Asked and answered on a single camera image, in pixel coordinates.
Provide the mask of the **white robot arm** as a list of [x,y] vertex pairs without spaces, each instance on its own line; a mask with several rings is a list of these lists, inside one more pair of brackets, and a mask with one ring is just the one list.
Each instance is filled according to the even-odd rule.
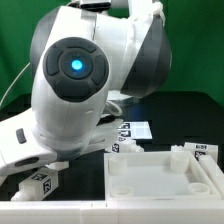
[[30,109],[0,122],[0,176],[69,161],[115,143],[112,95],[143,98],[167,79],[172,54],[160,0],[78,0],[38,22]]

